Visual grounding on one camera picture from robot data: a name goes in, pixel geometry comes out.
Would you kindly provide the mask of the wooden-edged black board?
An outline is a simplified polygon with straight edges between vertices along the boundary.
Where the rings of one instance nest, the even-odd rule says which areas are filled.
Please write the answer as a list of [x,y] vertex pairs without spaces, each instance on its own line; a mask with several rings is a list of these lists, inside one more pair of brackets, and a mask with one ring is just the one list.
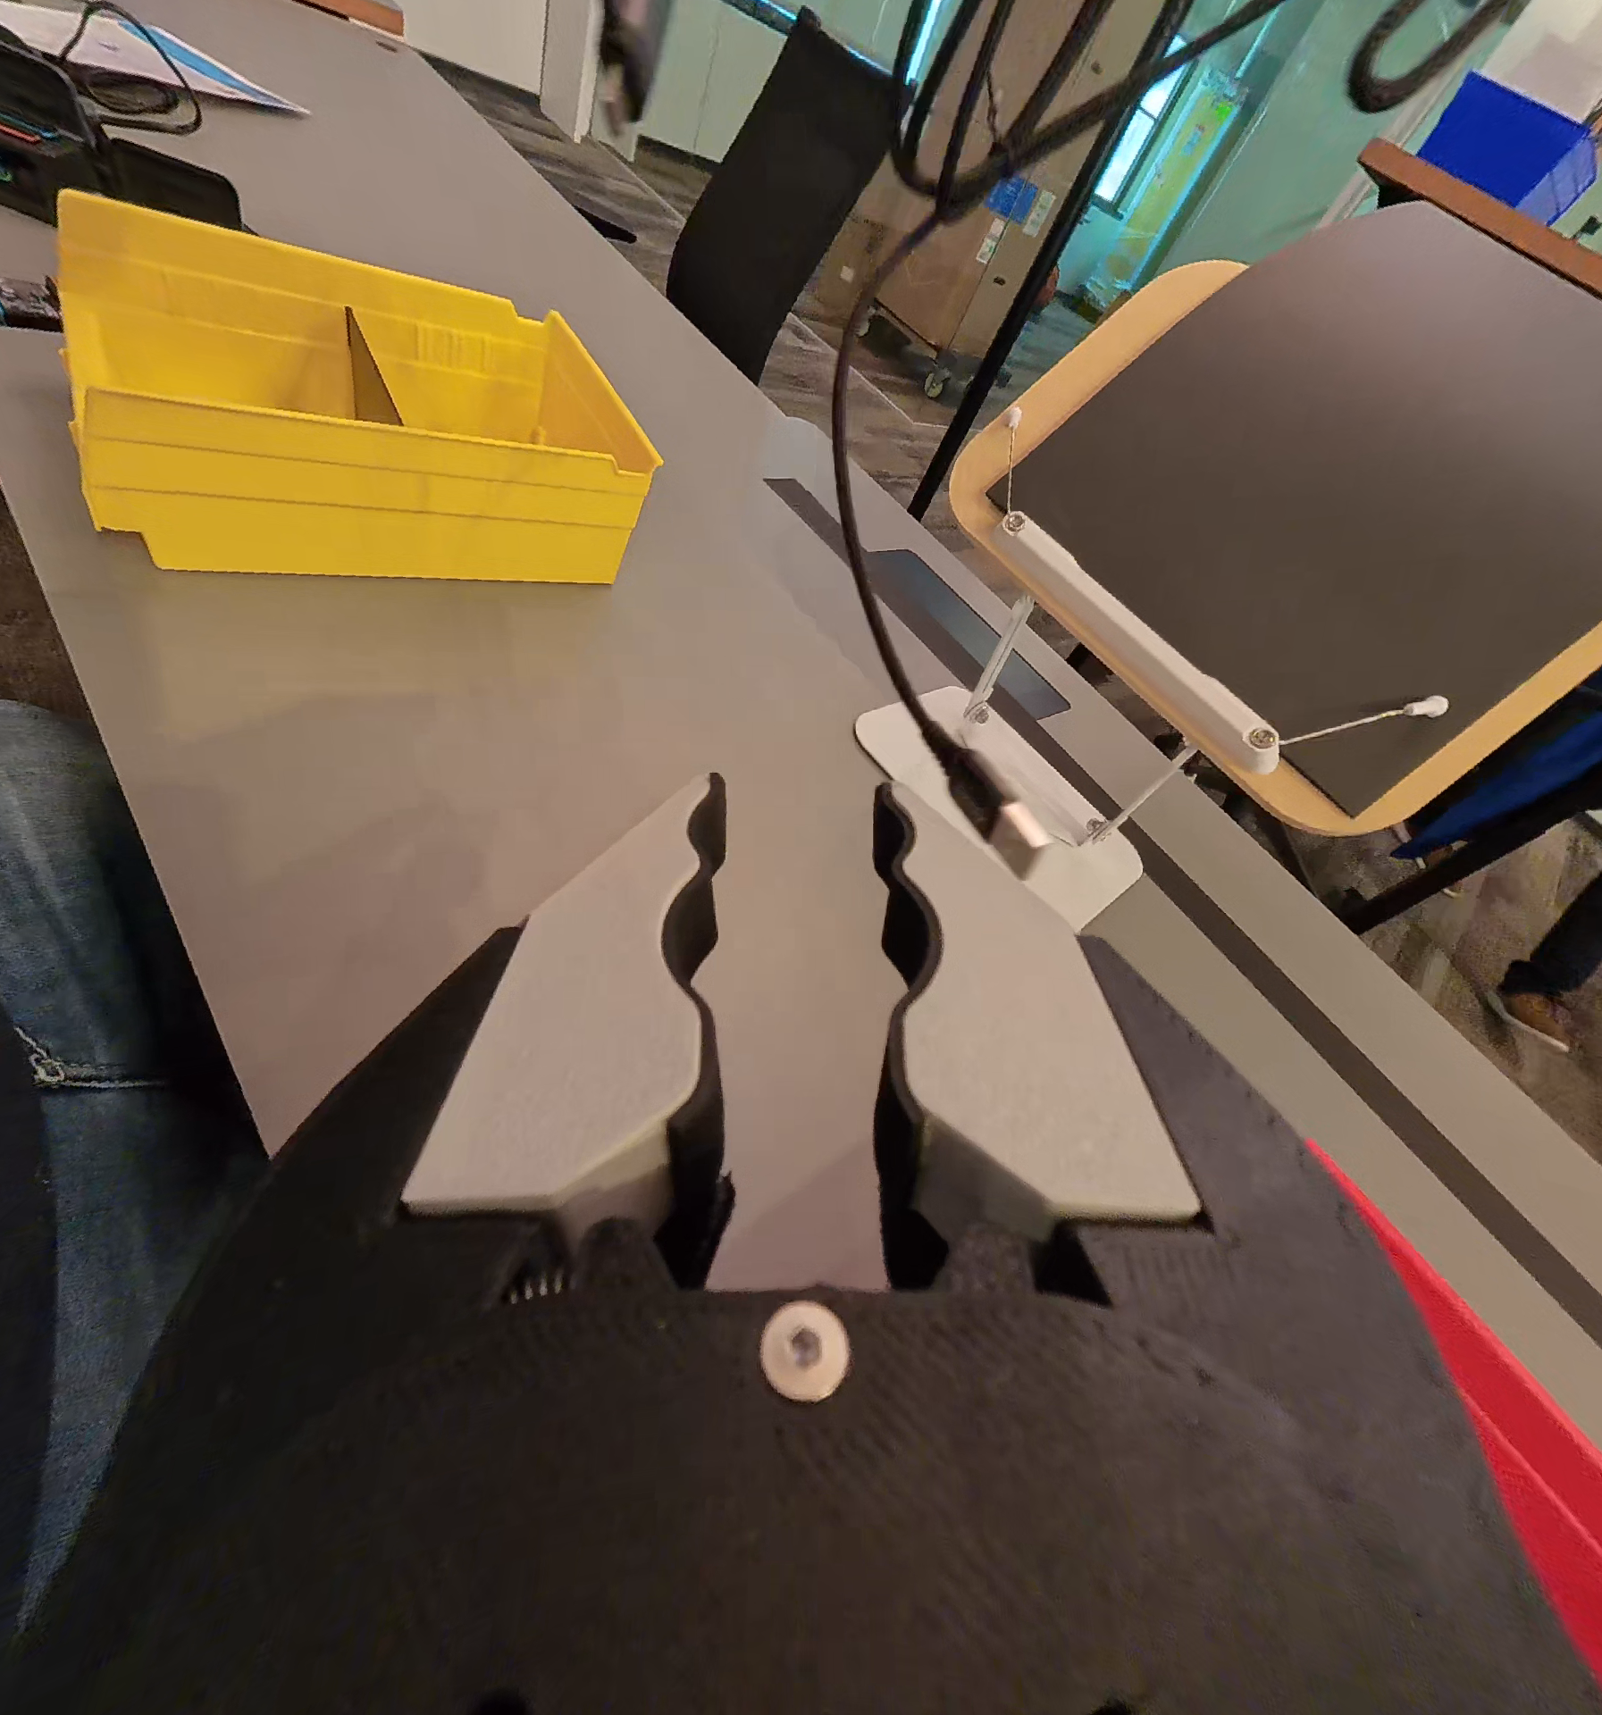
[[1602,664],[1602,299],[1434,204],[1136,287],[950,472],[1239,696],[1287,826],[1412,817]]

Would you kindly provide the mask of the person's jeans leg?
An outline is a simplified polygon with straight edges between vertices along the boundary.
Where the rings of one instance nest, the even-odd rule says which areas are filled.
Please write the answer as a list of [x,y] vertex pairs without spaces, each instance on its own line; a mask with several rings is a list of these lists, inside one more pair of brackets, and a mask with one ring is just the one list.
[[0,1010],[39,1086],[55,1191],[55,1398],[25,1621],[169,1318],[263,1176],[101,744],[25,700],[0,700]]

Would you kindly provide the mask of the black tilted panel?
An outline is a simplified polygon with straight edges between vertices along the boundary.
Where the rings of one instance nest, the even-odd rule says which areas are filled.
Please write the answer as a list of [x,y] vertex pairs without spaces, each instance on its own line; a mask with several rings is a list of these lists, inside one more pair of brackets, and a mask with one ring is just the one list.
[[896,119],[904,85],[799,10],[668,264],[668,304],[748,381],[885,160]]

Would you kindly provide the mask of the white blue printed paper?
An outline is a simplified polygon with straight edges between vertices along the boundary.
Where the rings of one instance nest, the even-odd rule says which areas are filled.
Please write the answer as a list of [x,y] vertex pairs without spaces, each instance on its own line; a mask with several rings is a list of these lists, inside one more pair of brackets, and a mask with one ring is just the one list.
[[230,63],[169,32],[164,22],[143,22],[109,6],[90,15],[90,6],[55,10],[0,0],[0,28],[13,32],[25,49],[90,80],[143,80],[169,95],[187,87],[213,104],[243,104],[261,114],[310,119],[306,104],[278,96],[254,80],[237,74]]

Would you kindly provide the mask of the blue plastic bin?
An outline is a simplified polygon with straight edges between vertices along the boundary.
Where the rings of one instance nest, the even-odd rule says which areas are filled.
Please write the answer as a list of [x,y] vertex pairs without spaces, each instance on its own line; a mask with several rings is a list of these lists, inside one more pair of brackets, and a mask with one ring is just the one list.
[[1540,223],[1596,186],[1591,129],[1487,74],[1463,74],[1416,155]]

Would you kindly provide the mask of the black battery charger case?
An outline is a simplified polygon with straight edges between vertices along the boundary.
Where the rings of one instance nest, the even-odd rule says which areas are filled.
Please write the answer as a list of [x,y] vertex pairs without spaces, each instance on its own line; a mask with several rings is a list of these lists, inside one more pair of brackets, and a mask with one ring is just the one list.
[[61,218],[61,189],[109,194],[101,137],[73,80],[0,22],[0,204]]

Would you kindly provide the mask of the red plastic bin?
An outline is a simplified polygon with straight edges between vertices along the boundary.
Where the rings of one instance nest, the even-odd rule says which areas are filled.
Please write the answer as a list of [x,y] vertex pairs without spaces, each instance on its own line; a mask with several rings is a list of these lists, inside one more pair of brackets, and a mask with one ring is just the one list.
[[1356,1207],[1404,1295],[1416,1299],[1440,1360],[1469,1408],[1515,1534],[1558,1606],[1571,1648],[1602,1679],[1602,1451],[1566,1421],[1545,1382],[1499,1334],[1420,1258],[1370,1196],[1316,1146],[1337,1191]]

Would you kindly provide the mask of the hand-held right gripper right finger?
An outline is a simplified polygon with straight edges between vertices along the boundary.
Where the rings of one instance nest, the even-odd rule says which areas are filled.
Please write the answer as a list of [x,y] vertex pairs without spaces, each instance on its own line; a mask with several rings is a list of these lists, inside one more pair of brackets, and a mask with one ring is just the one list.
[[940,1267],[993,1227],[1206,1215],[1084,937],[913,784],[879,784],[883,955],[904,977],[879,1082],[885,1267]]

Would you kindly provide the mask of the black pole stand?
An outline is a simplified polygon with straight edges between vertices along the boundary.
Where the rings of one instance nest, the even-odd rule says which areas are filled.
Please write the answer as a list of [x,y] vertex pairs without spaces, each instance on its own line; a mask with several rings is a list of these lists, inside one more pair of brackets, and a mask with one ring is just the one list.
[[1111,145],[1126,129],[1126,114],[1136,108],[1136,96],[1157,80],[1157,63],[1172,55],[1172,46],[1193,15],[1186,0],[1130,6],[1130,10],[1136,15],[1153,10],[1146,39],[1136,46],[1130,68],[1126,68],[1136,80],[1136,87],[1126,96],[1118,96],[1090,131],[1052,145],[1046,160],[1020,164],[1020,177],[1036,183],[1037,194],[1036,194],[1027,218],[1013,223],[991,261],[991,272],[1003,281],[993,287],[993,310],[1003,310],[1003,320],[993,322],[993,335],[978,352],[978,368],[966,379],[960,407],[956,407],[950,427],[940,430],[940,447],[934,447],[926,476],[917,482],[917,493],[908,504],[913,520],[926,520],[960,447],[976,436],[978,413],[1011,381],[1011,359],[1020,347],[1020,335],[1052,292],[1052,272],[1065,264],[1068,237],[1090,215],[1098,171],[1111,155]]

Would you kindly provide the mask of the black flat box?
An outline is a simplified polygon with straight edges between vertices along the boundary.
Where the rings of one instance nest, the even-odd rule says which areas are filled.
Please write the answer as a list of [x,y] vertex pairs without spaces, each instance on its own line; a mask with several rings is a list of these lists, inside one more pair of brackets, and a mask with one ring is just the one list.
[[240,189],[213,164],[176,160],[131,137],[96,141],[96,164],[111,201],[169,210],[219,232],[243,232]]

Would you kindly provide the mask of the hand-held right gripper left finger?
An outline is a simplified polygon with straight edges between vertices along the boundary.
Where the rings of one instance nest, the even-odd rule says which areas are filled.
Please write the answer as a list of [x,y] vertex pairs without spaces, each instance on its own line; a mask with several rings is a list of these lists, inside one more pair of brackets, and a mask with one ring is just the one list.
[[630,1218],[668,1258],[726,1227],[717,952],[726,781],[695,773],[528,913],[404,1184],[411,1215]]

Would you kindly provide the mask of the yellow plastic bin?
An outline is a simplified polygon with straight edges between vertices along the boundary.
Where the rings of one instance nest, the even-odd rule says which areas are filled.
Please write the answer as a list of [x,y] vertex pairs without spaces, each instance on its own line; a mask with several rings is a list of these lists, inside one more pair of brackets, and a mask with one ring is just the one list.
[[61,189],[95,529],[155,567],[616,582],[661,450],[508,299]]

